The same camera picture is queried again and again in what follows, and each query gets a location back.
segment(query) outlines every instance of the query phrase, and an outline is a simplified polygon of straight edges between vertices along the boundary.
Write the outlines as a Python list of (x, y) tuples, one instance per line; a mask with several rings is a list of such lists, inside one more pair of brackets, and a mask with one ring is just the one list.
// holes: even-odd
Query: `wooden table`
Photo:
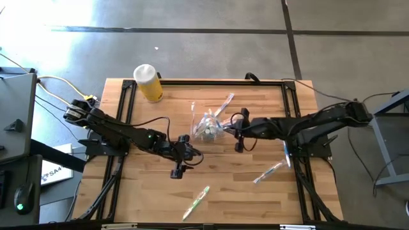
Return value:
[[(123, 80), (107, 79), (105, 83), (100, 108), (113, 117), (116, 115)], [(304, 83), (312, 86), (309, 80)], [(314, 91), (298, 83), (296, 87), (302, 116), (315, 112), (317, 105)], [(248, 108), (250, 119), (284, 117), (281, 90), (276, 86), (164, 86), (164, 98), (159, 103), (148, 103), (137, 90), (131, 123), (168, 116), (171, 119), (170, 136), (176, 140), (181, 134), (189, 134), (192, 120), (190, 105), (193, 101), (196, 102), (198, 118), (208, 109), (215, 110), (222, 105), (230, 92), (235, 93), (235, 97), (222, 113), (223, 119), (240, 112), (242, 107)], [(123, 110), (124, 118), (127, 108)], [(166, 132), (166, 126), (166, 120), (158, 120), (144, 127)], [(123, 168), (115, 222), (181, 222), (185, 210), (198, 193), (209, 185), (208, 195), (186, 222), (302, 223), (293, 169), (282, 167), (266, 181), (257, 185), (252, 182), (284, 158), (282, 141), (259, 140), (253, 151), (244, 153), (234, 151), (235, 142), (236, 139), (231, 135), (226, 135), (214, 144), (193, 142), (194, 147), (204, 153), (204, 161), (195, 166), (194, 170), (187, 171), (182, 180), (170, 179), (173, 162), (132, 146)], [(254, 139), (245, 140), (248, 148), (253, 142)], [(107, 157), (96, 157), (85, 166), (73, 217), (84, 213), (99, 194), (106, 160)], [(331, 168), (318, 158), (311, 159), (311, 167), (317, 193), (334, 215), (342, 219)], [(309, 195), (306, 199), (312, 216)], [(105, 214), (110, 200), (111, 193), (107, 196)]]

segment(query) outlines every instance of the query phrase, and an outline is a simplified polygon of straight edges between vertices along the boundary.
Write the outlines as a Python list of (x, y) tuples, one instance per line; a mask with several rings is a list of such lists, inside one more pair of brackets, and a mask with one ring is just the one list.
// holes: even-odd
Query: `concrete floor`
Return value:
[[(409, 31), (409, 1), (405, 0), (287, 2), (293, 29)], [(68, 33), (52, 32), (45, 24), (286, 29), (280, 0), (10, 1), (0, 15), (0, 46), (4, 54), (38, 69), (40, 75), (64, 77), (82, 92), (98, 97), (105, 78), (131, 77), (133, 69), (143, 63), (154, 65), (164, 78), (242, 79), (247, 72), (260, 79), (294, 78), (285, 34)], [(303, 79), (313, 80), (315, 87), (328, 94), (360, 100), (408, 87), (408, 42), (409, 36), (295, 36)], [(11, 65), (0, 59), (0, 66)], [(77, 98), (62, 82), (47, 79), (45, 85), (66, 100)], [(37, 90), (41, 97), (64, 106)], [(321, 95), (317, 100), (320, 107), (335, 102)], [(388, 96), (380, 96), (367, 105), (373, 110), (387, 100)], [(61, 125), (41, 107), (35, 107), (34, 121), (34, 139), (51, 146), (75, 143), (66, 131), (46, 135)], [(83, 129), (70, 128), (77, 137), (85, 137)], [(408, 228), (404, 207), (408, 184), (380, 188), (373, 197), (372, 182), (349, 147), (346, 130), (338, 134), (331, 148), (345, 220)], [(351, 138), (372, 175), (378, 174), (385, 162), (373, 132), (353, 128)], [(65, 214), (70, 202), (49, 205)], [(41, 222), (62, 221), (65, 216), (47, 210), (52, 208), (42, 208)]]

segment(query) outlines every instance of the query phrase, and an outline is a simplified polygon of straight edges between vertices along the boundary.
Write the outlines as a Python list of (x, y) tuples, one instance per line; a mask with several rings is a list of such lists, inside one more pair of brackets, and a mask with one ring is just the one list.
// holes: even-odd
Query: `computer mouse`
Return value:
[(14, 193), (14, 208), (20, 215), (30, 213), (34, 206), (34, 184), (26, 182), (17, 187)]

